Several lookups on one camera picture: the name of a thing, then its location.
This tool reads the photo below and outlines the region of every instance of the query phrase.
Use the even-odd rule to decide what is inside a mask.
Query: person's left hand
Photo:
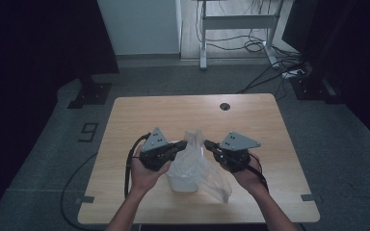
[[[159,171],[153,171],[144,167],[143,163],[138,159],[142,149],[140,144],[137,147],[136,153],[131,163],[131,192],[147,193],[157,183],[158,178],[170,169],[171,161],[166,162]]]

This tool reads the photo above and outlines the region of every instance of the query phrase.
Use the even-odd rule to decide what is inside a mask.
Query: table
[[[220,108],[227,103],[230,109]],[[275,98],[271,94],[224,94],[123,97],[115,101],[96,158],[78,220],[85,224],[108,223],[124,200],[126,156],[143,134],[159,127],[169,141],[182,140],[185,131],[201,130],[211,141],[222,141],[235,131],[261,142],[252,149],[260,159],[270,193],[294,222],[320,218],[290,141]],[[216,163],[212,154],[205,157]],[[204,191],[173,192],[166,175],[144,198],[135,223],[196,224],[264,222],[254,199],[223,171],[233,193],[227,204]]]
[[[227,30],[227,29],[270,29],[269,36],[263,41],[263,48],[267,58],[274,69],[279,68],[274,49],[272,47],[275,37],[278,19],[280,18],[281,8],[284,0],[280,0],[275,14],[261,15],[226,15],[226,16],[207,16],[206,1],[218,0],[197,0],[202,2],[201,16],[201,42],[199,50],[199,67],[204,70],[207,67],[206,62],[206,30]]]

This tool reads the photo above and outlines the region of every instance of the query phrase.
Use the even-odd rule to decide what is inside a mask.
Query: carpeted floor
[[[78,81],[62,87],[53,115],[0,202],[0,231],[78,230],[72,225],[78,225],[76,218],[93,168],[93,155],[117,97],[235,93],[266,67],[211,65],[206,71],[192,65],[121,68],[120,75],[94,76],[96,82],[112,83],[113,87],[105,105],[82,109],[67,108],[80,89]],[[270,70],[261,80],[277,73]],[[247,93],[279,90],[276,98],[280,98],[277,102],[281,115],[321,214],[319,222],[299,228],[370,230],[370,131],[345,105],[299,101],[287,81],[280,83],[279,77]],[[82,132],[85,124],[90,131],[95,128],[95,133]],[[63,216],[61,198],[65,185],[86,161],[66,188]],[[253,227],[228,229],[254,230]]]

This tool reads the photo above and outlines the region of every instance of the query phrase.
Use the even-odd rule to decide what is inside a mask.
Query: black stand base
[[[308,77],[294,77],[290,78],[290,83],[299,100],[324,100],[329,104],[343,103],[327,80],[314,84],[314,81]]]
[[[84,105],[104,105],[109,95],[112,84],[94,84],[93,90],[84,91],[80,89],[74,101],[68,104],[68,109],[81,109]]]

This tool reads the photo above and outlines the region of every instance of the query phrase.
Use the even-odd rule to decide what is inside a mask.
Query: hand
[[[249,153],[257,159],[256,160],[251,156],[251,161],[249,162],[249,165],[251,167],[254,167],[256,170],[261,171],[260,164],[258,163],[258,156],[252,152]],[[236,178],[236,181],[239,183],[239,185],[247,190],[250,194],[255,193],[257,190],[264,189],[264,186],[260,182],[259,177],[247,169],[232,174]]]
[[[159,171],[149,170],[144,167],[143,163],[138,159],[142,149],[142,145],[137,147],[136,153],[131,163],[131,191],[146,194],[157,183],[158,178],[170,169],[171,161],[166,162]]]

